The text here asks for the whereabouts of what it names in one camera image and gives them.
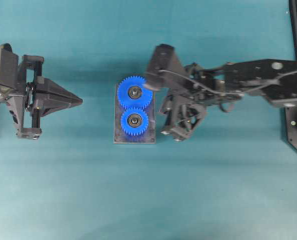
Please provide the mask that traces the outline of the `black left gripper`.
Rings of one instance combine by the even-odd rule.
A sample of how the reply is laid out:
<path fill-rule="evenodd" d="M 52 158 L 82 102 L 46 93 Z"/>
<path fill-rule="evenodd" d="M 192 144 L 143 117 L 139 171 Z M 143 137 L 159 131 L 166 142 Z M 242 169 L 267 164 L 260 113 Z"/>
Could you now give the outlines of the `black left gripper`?
<path fill-rule="evenodd" d="M 49 78 L 41 76 L 43 63 L 44 58 L 42 56 L 24 55 L 22 62 L 19 63 L 18 61 L 16 89 L 12 90 L 8 96 L 0 102 L 0 104 L 4 103 L 8 107 L 18 138 L 38 139 L 42 134 L 42 129 L 40 128 L 41 117 L 64 109 L 77 107 L 83 103 L 83 100 L 72 92 L 66 90 Z M 27 70 L 34 71 L 37 77 L 36 83 L 27 83 Z M 64 102 L 39 100 L 34 104 L 34 108 L 39 111 L 31 110 L 29 108 L 29 100 L 30 96 L 33 95 L 35 86 L 36 93 L 56 97 Z"/>

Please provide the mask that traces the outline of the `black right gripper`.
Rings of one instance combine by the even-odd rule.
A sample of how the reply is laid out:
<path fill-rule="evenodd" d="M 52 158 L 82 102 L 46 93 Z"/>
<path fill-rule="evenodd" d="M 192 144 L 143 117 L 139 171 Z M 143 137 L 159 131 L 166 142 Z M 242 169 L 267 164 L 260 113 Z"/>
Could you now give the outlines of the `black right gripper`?
<path fill-rule="evenodd" d="M 182 89 L 168 89 L 159 112 L 166 116 L 161 133 L 176 142 L 189 139 L 207 115 L 207 107 L 229 112 L 225 81 L 216 78 L 223 67 L 205 69 L 196 63 L 184 67 L 188 76 Z"/>

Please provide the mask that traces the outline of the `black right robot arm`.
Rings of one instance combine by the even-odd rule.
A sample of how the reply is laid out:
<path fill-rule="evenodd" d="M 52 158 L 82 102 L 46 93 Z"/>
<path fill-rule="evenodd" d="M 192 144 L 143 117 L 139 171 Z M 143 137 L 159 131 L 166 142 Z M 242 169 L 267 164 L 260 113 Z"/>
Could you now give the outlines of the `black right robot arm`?
<path fill-rule="evenodd" d="M 127 135 L 146 131 L 144 110 L 162 88 L 168 89 L 161 108 L 166 115 L 162 132 L 182 141 L 206 116 L 207 107 L 234 104 L 245 94 L 263 95 L 277 108 L 297 107 L 297 60 L 262 59 L 212 69 L 152 60 L 145 77 L 130 76 L 118 86 L 117 98 L 124 108 L 121 128 Z"/>

